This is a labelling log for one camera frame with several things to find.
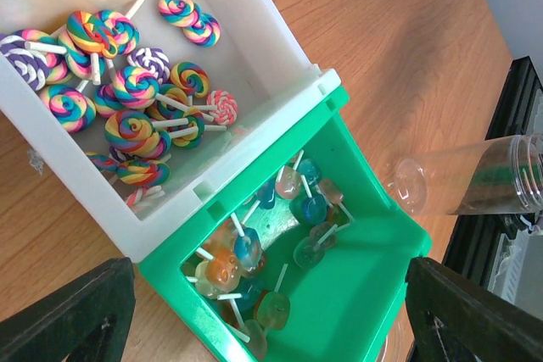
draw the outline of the green bin edge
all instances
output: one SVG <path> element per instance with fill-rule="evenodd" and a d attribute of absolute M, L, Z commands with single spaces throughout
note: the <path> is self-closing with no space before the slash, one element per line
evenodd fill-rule
<path fill-rule="evenodd" d="M 237 337 L 228 330 L 222 318 L 209 306 L 182 277 L 182 264 L 196 248 L 213 233 L 215 228 L 236 210 L 249 196 L 293 157 L 339 110 L 347 104 L 349 95 L 343 86 L 330 92 L 314 109 L 274 142 L 259 158 L 219 191 L 191 219 L 177 229 L 149 256 L 137 265 L 139 271 L 153 289 L 170 305 L 182 321 L 221 361 L 251 361 L 256 359 L 246 350 Z M 356 145 L 346 126 L 342 136 L 350 148 L 359 154 L 360 166 L 369 175 L 376 192 L 387 201 L 391 211 L 400 211 L 398 204 L 390 198 Z M 406 220 L 415 224 L 407 215 Z M 413 257 L 428 254 L 432 242 L 428 233 L 421 228 L 418 233 L 418 250 Z M 405 300 L 406 284 L 403 282 L 391 297 L 389 312 L 385 315 L 378 334 L 360 361 L 373 362 L 390 327 Z"/>

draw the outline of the translucent candy lollipop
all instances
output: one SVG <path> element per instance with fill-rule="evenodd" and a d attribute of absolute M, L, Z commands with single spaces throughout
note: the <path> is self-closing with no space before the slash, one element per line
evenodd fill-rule
<path fill-rule="evenodd" d="M 322 244 L 330 235 L 336 232 L 338 225 L 332 226 L 320 239 L 305 237 L 294 249 L 294 262 L 302 269 L 309 270 L 317 266 L 324 258 L 324 247 Z"/>
<path fill-rule="evenodd" d="M 255 307 L 256 320 L 266 328 L 265 334 L 268 329 L 282 330 L 287 325 L 290 316 L 290 300 L 279 292 L 287 267 L 288 264 L 283 265 L 273 292 L 266 293 Z"/>
<path fill-rule="evenodd" d="M 205 268 L 205 277 L 213 286 L 223 292 L 236 289 L 241 278 L 241 265 L 231 250 L 219 248 L 211 254 L 198 248 L 196 252 L 209 260 L 210 263 Z"/>
<path fill-rule="evenodd" d="M 327 204 L 321 194 L 313 194 L 305 176 L 301 176 L 305 196 L 298 196 L 290 203 L 290 211 L 302 225 L 318 225 L 326 219 Z"/>
<path fill-rule="evenodd" d="M 223 291 L 211 284 L 205 277 L 205 271 L 207 270 L 210 262 L 204 260 L 196 266 L 196 271 L 194 272 L 194 277 L 187 276 L 187 280 L 194 283 L 194 288 L 196 291 L 202 294 L 206 298 L 217 298 L 219 294 L 222 294 Z"/>
<path fill-rule="evenodd" d="M 303 155 L 304 150 L 301 150 L 296 156 L 292 168 L 284 165 L 277 173 L 275 189 L 277 194 L 284 199 L 295 199 L 298 197 L 302 186 L 302 180 L 297 169 Z"/>
<path fill-rule="evenodd" d="M 42 89 L 39 97 L 69 133 L 84 131 L 96 118 L 94 103 L 75 88 L 51 85 Z"/>
<path fill-rule="evenodd" d="M 327 204 L 330 208 L 334 205 L 338 205 L 345 215 L 349 218 L 351 223 L 355 222 L 355 217 L 349 212 L 349 210 L 343 205 L 344 194 L 335 186 L 332 180 L 323 178 L 319 181 L 316 189 L 327 199 Z"/>
<path fill-rule="evenodd" d="M 262 246 L 258 233 L 253 228 L 243 228 L 239 223 L 236 214 L 230 215 L 238 237 L 234 243 L 234 254 L 238 257 L 239 263 L 245 269 L 256 267 L 262 256 Z"/>

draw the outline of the rainbow swirl lollipop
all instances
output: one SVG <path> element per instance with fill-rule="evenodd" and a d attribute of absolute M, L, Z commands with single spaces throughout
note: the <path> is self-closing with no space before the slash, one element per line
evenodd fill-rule
<path fill-rule="evenodd" d="M 113 33 L 119 54 L 128 54 L 136 49 L 139 31 L 124 14 L 114 10 L 102 10 L 96 13 L 96 17 Z"/>
<path fill-rule="evenodd" d="M 59 45 L 66 48 L 64 58 L 70 71 L 78 78 L 90 81 L 92 79 L 91 58 L 71 41 L 71 37 L 66 30 L 59 34 Z M 98 66 L 101 75 L 105 71 L 103 58 L 98 59 Z"/>
<path fill-rule="evenodd" d="M 105 123 L 105 138 L 117 150 L 136 156 L 154 151 L 160 143 L 151 119 L 130 109 L 111 115 Z"/>
<path fill-rule="evenodd" d="M 191 127 L 198 127 L 198 133 L 192 133 L 190 135 L 176 137 L 172 139 L 172 143 L 179 148 L 196 148 L 202 142 L 202 135 L 205 130 L 205 122 L 202 113 L 195 107 L 190 107 L 183 115 L 183 118 L 188 119 L 188 125 L 177 126 L 175 130 L 188 129 Z"/>
<path fill-rule="evenodd" d="M 84 131 L 96 118 L 94 103 L 69 86 L 48 86 L 39 97 L 69 133 Z"/>
<path fill-rule="evenodd" d="M 112 85 L 119 102 L 131 109 L 145 109 L 153 104 L 160 88 L 152 72 L 131 66 L 117 72 Z"/>
<path fill-rule="evenodd" d="M 85 154 L 100 171 L 112 171 L 114 173 L 117 171 L 118 163 L 112 158 L 95 152 L 85 152 Z"/>
<path fill-rule="evenodd" d="M 94 104 L 96 105 L 98 114 L 106 119 L 125 108 L 125 105 L 120 103 L 119 99 L 115 96 L 111 84 L 104 84 L 96 88 Z"/>
<path fill-rule="evenodd" d="M 160 86 L 159 93 L 165 97 L 170 97 L 174 101 L 178 101 L 183 105 L 187 105 L 188 109 L 188 97 L 185 92 L 172 84 L 164 84 Z M 168 120 L 168 119 L 180 119 L 183 117 L 183 112 L 179 109 L 173 108 L 160 101 L 154 101 L 154 103 L 145 109 L 145 113 L 153 119 Z"/>
<path fill-rule="evenodd" d="M 58 46 L 56 39 L 52 38 L 48 33 L 43 31 L 27 29 L 19 30 L 14 33 L 16 36 L 24 38 L 28 42 L 42 42 L 52 46 Z M 63 84 L 72 78 L 72 74 L 68 69 L 68 64 L 64 60 L 62 54 L 44 53 L 47 66 L 51 69 L 48 77 L 45 79 L 46 84 Z"/>
<path fill-rule="evenodd" d="M 188 97 L 205 97 L 210 91 L 210 78 L 194 63 L 179 63 L 171 69 L 170 80 Z"/>
<path fill-rule="evenodd" d="M 200 19 L 200 7 L 192 0 L 159 0 L 159 12 L 177 27 L 189 27 Z"/>
<path fill-rule="evenodd" d="M 139 159 L 119 164 L 119 180 L 135 187 L 154 187 L 170 177 L 170 168 L 159 160 Z"/>
<path fill-rule="evenodd" d="M 183 27 L 183 34 L 197 46 L 211 47 L 221 37 L 221 25 L 212 15 L 203 13 L 199 21 L 190 27 Z"/>
<path fill-rule="evenodd" d="M 68 17 L 66 31 L 73 42 L 86 53 L 114 58 L 119 52 L 113 33 L 93 14 L 77 11 Z"/>

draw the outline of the pink and white swirl lollipop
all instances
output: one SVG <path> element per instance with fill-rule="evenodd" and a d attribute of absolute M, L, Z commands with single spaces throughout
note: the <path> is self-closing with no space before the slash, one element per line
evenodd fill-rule
<path fill-rule="evenodd" d="M 0 34 L 0 53 L 34 91 L 45 86 L 51 73 L 48 62 L 42 53 L 25 49 L 25 40 L 22 37 Z"/>
<path fill-rule="evenodd" d="M 210 115 L 218 125 L 232 125 L 238 118 L 238 103 L 229 92 L 213 91 L 207 96 L 207 103 L 217 107 L 210 111 Z"/>

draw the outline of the clear plastic cup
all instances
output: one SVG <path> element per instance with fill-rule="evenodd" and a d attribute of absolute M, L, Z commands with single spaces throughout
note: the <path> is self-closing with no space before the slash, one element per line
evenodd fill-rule
<path fill-rule="evenodd" d="M 412 215 L 541 210 L 542 149 L 542 135 L 517 135 L 405 158 L 395 170 L 395 199 Z"/>

